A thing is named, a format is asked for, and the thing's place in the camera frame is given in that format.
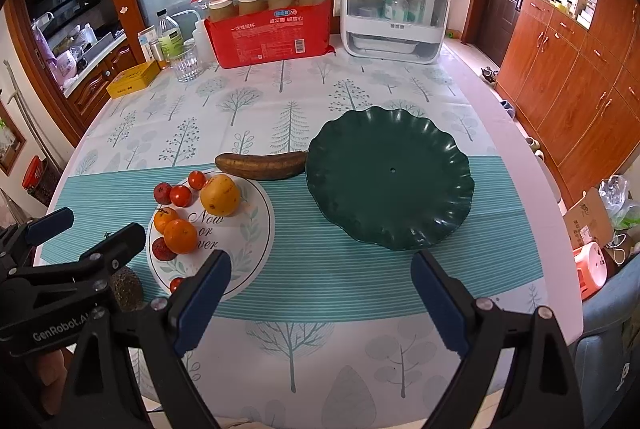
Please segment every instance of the white storage box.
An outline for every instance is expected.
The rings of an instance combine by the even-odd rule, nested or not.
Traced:
[[[440,52],[451,0],[341,0],[340,30],[358,57],[428,64]]]

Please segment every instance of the metal bolt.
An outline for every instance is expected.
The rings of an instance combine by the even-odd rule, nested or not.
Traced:
[[[156,297],[155,299],[151,299],[151,308],[156,312],[164,310],[167,304],[169,303],[166,300],[166,297]]]
[[[98,281],[94,283],[94,290],[97,292],[101,292],[105,288],[107,288],[107,279],[98,279]]]
[[[481,310],[488,312],[491,308],[494,307],[494,302],[487,297],[481,297],[479,299],[476,299],[476,306]]]
[[[106,310],[102,306],[97,306],[93,310],[91,310],[91,316],[96,320],[104,317],[105,313]]]
[[[538,315],[543,319],[549,320],[554,316],[554,313],[551,311],[551,308],[547,308],[546,306],[540,306],[538,308]]]

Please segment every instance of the dark green scalloped plate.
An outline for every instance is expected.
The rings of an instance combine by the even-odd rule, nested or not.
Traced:
[[[324,124],[309,144],[306,185],[326,219],[391,250],[441,242],[465,221],[475,186],[449,133],[381,107]]]

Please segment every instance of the banana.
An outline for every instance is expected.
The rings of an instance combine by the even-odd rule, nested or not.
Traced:
[[[248,180],[284,180],[304,172],[306,151],[265,156],[223,153],[215,162],[225,173]]]

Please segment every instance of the white squeeze bottle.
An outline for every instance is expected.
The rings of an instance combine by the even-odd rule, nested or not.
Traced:
[[[193,38],[196,41],[196,48],[198,49],[198,58],[205,64],[210,64],[216,61],[216,54],[213,51],[211,39],[207,34],[207,29],[204,27],[204,20],[200,19],[196,21],[196,29],[193,31]]]
[[[178,23],[166,14],[166,10],[161,10],[156,15],[160,18],[156,29],[164,58],[180,55],[184,50],[184,39]]]

